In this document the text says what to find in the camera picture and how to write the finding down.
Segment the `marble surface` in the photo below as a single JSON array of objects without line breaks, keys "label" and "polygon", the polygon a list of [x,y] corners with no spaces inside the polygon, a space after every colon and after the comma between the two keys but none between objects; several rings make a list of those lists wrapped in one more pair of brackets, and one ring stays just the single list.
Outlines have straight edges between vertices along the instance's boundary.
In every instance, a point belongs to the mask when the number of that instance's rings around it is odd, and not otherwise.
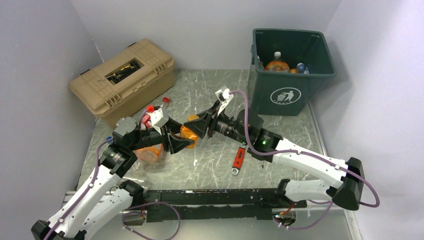
[{"label": "marble surface", "polygon": [[[176,69],[175,86],[153,100],[151,105],[161,105],[162,98],[168,97],[169,116],[183,123],[191,114],[209,109],[216,100],[215,91],[226,85],[231,90],[248,90],[248,79],[255,78],[252,70],[185,70]],[[227,106],[225,113],[236,116],[244,108],[243,97],[239,94]],[[141,111],[133,117],[140,119]],[[309,150],[322,153],[310,106],[307,105],[298,116],[267,116],[263,127]],[[112,135],[103,120],[95,124],[93,136],[82,167],[78,188],[93,170],[96,148],[100,142]],[[124,178],[155,190],[171,189],[238,189],[276,188],[281,179],[316,179],[305,172],[286,165],[261,162],[245,155],[240,173],[231,174],[239,143],[216,133],[212,138],[199,139],[195,148],[184,149],[177,154],[167,152],[156,163],[136,162]]]}]

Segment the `orange bottle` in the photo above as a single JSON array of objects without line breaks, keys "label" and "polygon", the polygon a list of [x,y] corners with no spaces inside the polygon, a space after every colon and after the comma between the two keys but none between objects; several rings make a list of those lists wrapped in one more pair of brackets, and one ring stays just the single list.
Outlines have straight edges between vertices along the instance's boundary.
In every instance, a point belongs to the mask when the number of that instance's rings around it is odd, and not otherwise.
[{"label": "orange bottle", "polygon": [[276,51],[274,52],[274,60],[266,65],[265,70],[271,72],[288,73],[290,71],[290,67],[287,63],[281,60],[281,52]]},{"label": "orange bottle", "polygon": [[[197,115],[190,115],[188,116],[189,121],[193,121],[195,119],[198,119],[199,117]],[[179,131],[179,136],[185,139],[191,139],[194,141],[193,144],[187,146],[188,149],[194,148],[196,146],[196,143],[198,142],[199,137],[192,132],[190,129],[188,129],[185,126],[181,126],[181,130]]]}]

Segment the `trash bin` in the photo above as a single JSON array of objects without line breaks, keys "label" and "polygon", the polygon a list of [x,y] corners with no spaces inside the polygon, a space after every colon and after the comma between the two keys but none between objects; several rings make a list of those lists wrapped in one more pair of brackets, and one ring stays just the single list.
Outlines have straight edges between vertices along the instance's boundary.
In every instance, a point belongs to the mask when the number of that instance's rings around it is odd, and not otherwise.
[{"label": "trash bin", "polygon": [[[281,52],[291,69],[304,63],[310,74],[271,72],[266,66]],[[251,48],[256,78],[249,78],[250,107],[258,114],[296,116],[324,82],[336,75],[326,39],[321,32],[293,29],[254,29]]]}]

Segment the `white wall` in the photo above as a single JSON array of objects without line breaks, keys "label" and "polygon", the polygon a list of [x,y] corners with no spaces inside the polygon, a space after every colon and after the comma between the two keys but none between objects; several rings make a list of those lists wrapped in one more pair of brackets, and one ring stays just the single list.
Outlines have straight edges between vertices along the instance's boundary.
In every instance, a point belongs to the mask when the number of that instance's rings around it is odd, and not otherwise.
[{"label": "white wall", "polygon": [[[381,198],[364,239],[424,239],[424,3],[343,0],[325,36],[338,77],[313,106],[328,153],[362,160]],[[369,190],[363,200],[374,202]]]},{"label": "white wall", "polygon": [[3,0],[0,26],[0,239],[28,240],[78,181],[95,118],[68,84],[101,60],[70,1]]},{"label": "white wall", "polygon": [[106,61],[148,38],[177,68],[248,69],[255,28],[323,32],[341,0],[72,0]]}]

